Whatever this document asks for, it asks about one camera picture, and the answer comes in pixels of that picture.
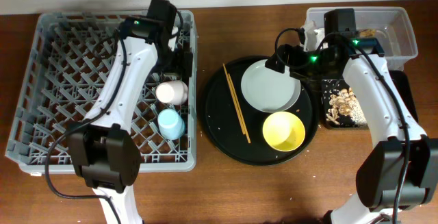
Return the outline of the gold snack wrapper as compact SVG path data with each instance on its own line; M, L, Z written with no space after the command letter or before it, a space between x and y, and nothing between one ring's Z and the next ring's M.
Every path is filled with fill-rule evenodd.
M357 38L373 38L376 35L375 29L362 29L358 32Z

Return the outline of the blue plastic cup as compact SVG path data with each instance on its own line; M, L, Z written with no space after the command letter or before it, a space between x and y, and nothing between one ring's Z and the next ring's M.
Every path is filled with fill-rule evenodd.
M185 132L185 123L177 111L173 109L162 110L157 118L160 134L169 140L176 140Z

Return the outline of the brown food scraps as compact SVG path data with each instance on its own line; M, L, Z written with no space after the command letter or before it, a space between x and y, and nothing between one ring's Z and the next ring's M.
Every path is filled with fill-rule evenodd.
M340 124L338 121L340 116L351 116L358 106L352 88L341 89L336 95L331 94L328 102L330 108L327 110L326 120L336 125Z

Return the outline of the pink plastic cup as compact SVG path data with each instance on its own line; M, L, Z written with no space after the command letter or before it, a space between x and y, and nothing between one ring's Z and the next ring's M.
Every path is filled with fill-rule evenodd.
M179 80L159 84L155 93L157 99L166 104L182 105L188 100L188 86Z

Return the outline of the grey round plate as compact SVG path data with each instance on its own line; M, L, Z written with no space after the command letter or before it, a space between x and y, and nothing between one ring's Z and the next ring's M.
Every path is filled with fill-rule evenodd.
M298 100L301 83L291 77L288 67L283 73L265 66L267 60L251 64L241 80L241 91L247 103L261 112L285 111Z

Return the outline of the yellow bowl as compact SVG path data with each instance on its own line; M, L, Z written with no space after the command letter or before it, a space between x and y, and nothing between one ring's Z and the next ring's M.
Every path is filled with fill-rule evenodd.
M277 151L293 151L305 141L304 123L290 112L275 112L263 122L263 138L266 143Z

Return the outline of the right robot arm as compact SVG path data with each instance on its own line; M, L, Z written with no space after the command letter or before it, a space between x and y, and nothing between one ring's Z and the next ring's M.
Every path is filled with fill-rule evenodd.
M315 49L276 45L267 68L306 82L339 73L352 88L373 150L356 174L356 193L324 215L325 223L396 223L398 214L429 203L437 188L437 140L412 117L375 38L362 38L352 8L324 15Z

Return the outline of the white rice pile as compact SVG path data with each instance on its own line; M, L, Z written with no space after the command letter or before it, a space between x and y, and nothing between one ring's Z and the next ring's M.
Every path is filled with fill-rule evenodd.
M350 111L350 117L351 120L355 125L358 125L359 127L363 127L367 125L365 116L362 112L362 109L359 105L359 102L357 100L349 101L349 105L352 108Z

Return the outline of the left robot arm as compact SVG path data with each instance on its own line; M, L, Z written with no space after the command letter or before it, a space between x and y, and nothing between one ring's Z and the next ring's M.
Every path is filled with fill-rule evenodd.
M75 173L93 189L107 223L143 222L133 193L142 156L131 138L131 123L148 75L174 66L178 16L168 0L151 0L146 15L119 24L104 87L84 120L66 130Z

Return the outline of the wooden chopstick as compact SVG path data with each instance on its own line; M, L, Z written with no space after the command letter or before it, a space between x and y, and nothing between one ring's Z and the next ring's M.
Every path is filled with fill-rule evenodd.
M224 74L225 74L225 76L226 76L226 79L227 79L227 83L228 83L228 86L229 86L229 90L230 90L230 93L231 93L231 96L232 96L232 100L233 100L233 104L234 104L234 106L235 106L235 110L236 110L236 113L237 113L237 105L235 104L235 100L234 100L234 98L233 98L233 93L232 93L232 91L231 91L231 85L230 85L230 81L229 81L229 78L228 78L228 75L227 75L227 68L226 68L226 66L225 66L225 64L224 63L222 63L222 67L223 67L223 69L224 69Z
M233 80L231 79L231 75L229 73L227 73L227 75L228 75L228 78L229 78L229 81L230 81L230 85L231 85L230 88L231 88L231 91L233 93L233 98L235 100L235 104L237 105L237 113L239 115L239 120L240 120L240 125L241 125L241 128L242 128L243 135L246 136L248 144L251 144L250 136L249 136L248 130L246 128L246 124L245 124L245 121L244 121L242 109L240 107L239 99L237 97L237 93L236 93L236 90L235 90L235 86L233 84Z

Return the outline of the white tissue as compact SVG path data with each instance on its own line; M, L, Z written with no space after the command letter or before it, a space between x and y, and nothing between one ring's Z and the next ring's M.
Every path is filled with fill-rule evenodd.
M305 30L304 50L315 51L325 37L324 28L317 27L314 21L306 22L302 28Z

